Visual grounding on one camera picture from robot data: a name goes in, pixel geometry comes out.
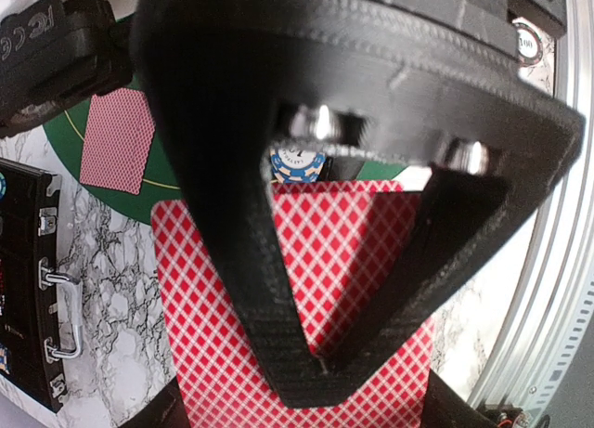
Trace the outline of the dealt card seat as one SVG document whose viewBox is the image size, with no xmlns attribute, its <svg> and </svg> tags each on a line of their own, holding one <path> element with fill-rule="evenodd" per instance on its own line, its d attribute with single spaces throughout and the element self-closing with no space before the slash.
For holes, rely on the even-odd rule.
<svg viewBox="0 0 594 428">
<path fill-rule="evenodd" d="M 80 182 L 137 195 L 154 133 L 155 124 L 142 92 L 121 88 L 92 97 Z"/>
</svg>

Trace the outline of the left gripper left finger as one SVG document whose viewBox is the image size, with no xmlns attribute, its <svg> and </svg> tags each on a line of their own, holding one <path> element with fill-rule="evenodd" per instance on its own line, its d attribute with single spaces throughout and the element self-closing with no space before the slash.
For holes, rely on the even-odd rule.
<svg viewBox="0 0 594 428">
<path fill-rule="evenodd" d="M 182 428 L 186 409 L 177 379 L 172 379 L 140 412 L 121 428 Z"/>
</svg>

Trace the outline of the discarded burn card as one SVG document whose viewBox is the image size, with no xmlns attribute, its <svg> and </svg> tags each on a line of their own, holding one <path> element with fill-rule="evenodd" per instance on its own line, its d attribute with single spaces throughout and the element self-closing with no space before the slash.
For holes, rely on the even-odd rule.
<svg viewBox="0 0 594 428">
<path fill-rule="evenodd" d="M 333 350 L 407 245 L 418 192 L 396 181 L 274 183 L 273 212 L 310 351 Z"/>
</svg>

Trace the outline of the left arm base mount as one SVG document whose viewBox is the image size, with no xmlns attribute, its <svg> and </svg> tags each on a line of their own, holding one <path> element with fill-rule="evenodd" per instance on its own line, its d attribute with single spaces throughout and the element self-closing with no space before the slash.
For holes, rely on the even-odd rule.
<svg viewBox="0 0 594 428">
<path fill-rule="evenodd" d="M 534 419 L 523 409 L 514 407 L 513 405 L 487 405 L 482 404 L 477 409 L 488 420 L 493 422 L 497 427 L 502 428 L 549 428 L 551 426 L 551 418 L 549 415 L 544 415 L 539 419 Z"/>
</svg>

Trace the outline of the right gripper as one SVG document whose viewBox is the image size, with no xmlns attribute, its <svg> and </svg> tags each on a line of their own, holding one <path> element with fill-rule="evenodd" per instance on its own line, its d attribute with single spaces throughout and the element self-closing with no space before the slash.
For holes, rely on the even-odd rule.
<svg viewBox="0 0 594 428">
<path fill-rule="evenodd" d="M 567 31 L 566 0 L 138 0 L 138 81 L 286 406 L 351 396 L 577 159 L 584 117 L 519 77 L 517 17 Z M 433 168 L 408 246 L 324 357 L 306 343 L 279 247 L 273 147 Z"/>
</svg>

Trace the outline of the placed ten chips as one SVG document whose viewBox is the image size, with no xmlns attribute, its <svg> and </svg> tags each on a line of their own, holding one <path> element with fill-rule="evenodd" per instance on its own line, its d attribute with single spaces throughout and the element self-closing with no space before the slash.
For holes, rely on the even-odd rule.
<svg viewBox="0 0 594 428">
<path fill-rule="evenodd" d="M 316 182 L 326 157 L 322 153 L 302 149 L 271 149 L 272 175 L 279 183 Z"/>
</svg>

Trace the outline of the orange hundred chip stack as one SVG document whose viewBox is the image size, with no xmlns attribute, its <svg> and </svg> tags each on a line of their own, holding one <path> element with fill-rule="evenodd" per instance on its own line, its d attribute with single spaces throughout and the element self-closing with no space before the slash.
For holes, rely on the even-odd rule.
<svg viewBox="0 0 594 428">
<path fill-rule="evenodd" d="M 518 36 L 518 59 L 523 67 L 538 64 L 543 58 L 543 45 L 538 34 L 527 24 L 515 22 Z"/>
</svg>

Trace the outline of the red-backed playing card deck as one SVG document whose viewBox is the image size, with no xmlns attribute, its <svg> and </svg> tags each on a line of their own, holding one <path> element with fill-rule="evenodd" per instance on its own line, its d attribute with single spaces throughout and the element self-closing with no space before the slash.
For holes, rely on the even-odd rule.
<svg viewBox="0 0 594 428">
<path fill-rule="evenodd" d="M 152 215 L 158 278 L 176 377 L 193 427 L 417 427 L 433 325 L 424 323 L 336 407 L 288 409 L 272 392 L 182 201 Z"/>
</svg>

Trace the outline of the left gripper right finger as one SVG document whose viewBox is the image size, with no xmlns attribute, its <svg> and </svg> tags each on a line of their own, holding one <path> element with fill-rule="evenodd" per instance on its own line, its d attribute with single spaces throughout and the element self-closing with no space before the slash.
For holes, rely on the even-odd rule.
<svg viewBox="0 0 594 428">
<path fill-rule="evenodd" d="M 430 370 L 420 428 L 496 428 Z"/>
</svg>

